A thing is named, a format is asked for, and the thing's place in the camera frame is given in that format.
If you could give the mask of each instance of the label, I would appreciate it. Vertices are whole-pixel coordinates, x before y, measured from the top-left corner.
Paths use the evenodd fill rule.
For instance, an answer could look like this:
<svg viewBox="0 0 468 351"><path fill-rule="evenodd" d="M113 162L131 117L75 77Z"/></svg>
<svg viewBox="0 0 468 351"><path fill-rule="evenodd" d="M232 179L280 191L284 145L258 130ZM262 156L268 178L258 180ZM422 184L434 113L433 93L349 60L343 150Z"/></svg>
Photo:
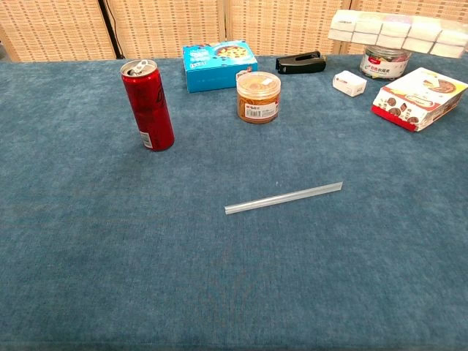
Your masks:
<svg viewBox="0 0 468 351"><path fill-rule="evenodd" d="M398 78L407 67L408 60L402 62L386 62L364 54L361 61L361 71L373 78Z"/></svg>
<svg viewBox="0 0 468 351"><path fill-rule="evenodd" d="M277 112L278 105L275 102L267 105L250 105L246 104L246 117L253 119L264 119L274 116Z"/></svg>
<svg viewBox="0 0 468 351"><path fill-rule="evenodd" d="M145 144L147 148L153 148L153 144L151 143L149 134L145 132L140 132L140 135L141 135L141 140L143 140L143 144Z"/></svg>

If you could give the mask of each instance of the can pull tab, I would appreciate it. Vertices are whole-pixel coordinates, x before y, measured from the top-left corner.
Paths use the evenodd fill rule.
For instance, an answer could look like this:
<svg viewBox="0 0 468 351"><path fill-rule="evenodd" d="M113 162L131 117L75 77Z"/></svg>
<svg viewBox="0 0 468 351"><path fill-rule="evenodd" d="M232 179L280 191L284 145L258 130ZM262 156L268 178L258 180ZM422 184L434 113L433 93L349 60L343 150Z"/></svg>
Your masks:
<svg viewBox="0 0 468 351"><path fill-rule="evenodd" d="M147 65L148 65L148 60L141 60L140 62L138 62L138 64L135 67L133 67L132 71L135 75L139 75L145 69Z"/></svg>

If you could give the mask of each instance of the jar of rubber bands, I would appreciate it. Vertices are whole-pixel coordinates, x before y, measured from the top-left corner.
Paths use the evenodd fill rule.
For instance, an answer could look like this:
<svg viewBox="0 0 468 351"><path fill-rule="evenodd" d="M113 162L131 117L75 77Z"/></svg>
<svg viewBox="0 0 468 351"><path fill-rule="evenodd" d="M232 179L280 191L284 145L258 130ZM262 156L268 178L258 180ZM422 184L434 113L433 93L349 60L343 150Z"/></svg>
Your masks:
<svg viewBox="0 0 468 351"><path fill-rule="evenodd" d="M278 116L281 81L267 72L249 72L237 79L237 113L245 122L263 124Z"/></svg>

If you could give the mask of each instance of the cookie box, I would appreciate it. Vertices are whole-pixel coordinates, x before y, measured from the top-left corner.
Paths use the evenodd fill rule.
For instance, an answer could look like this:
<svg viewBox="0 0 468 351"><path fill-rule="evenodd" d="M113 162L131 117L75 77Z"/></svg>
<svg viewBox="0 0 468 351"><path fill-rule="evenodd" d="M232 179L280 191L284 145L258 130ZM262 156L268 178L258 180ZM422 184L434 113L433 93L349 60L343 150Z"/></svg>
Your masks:
<svg viewBox="0 0 468 351"><path fill-rule="evenodd" d="M184 46L189 93L235 87L240 71L256 71L257 60L245 40Z"/></svg>
<svg viewBox="0 0 468 351"><path fill-rule="evenodd" d="M468 84L418 68L383 86L371 110L413 132L419 132L457 106Z"/></svg>

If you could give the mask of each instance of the blue box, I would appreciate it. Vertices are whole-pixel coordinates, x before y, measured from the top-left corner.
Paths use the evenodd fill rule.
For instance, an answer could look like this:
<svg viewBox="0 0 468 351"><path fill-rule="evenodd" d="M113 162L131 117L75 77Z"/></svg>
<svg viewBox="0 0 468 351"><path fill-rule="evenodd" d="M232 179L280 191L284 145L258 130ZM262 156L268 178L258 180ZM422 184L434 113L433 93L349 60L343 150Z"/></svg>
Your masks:
<svg viewBox="0 0 468 351"><path fill-rule="evenodd" d="M182 48L189 93L235 86L235 75L257 70L257 60L245 40Z"/></svg>

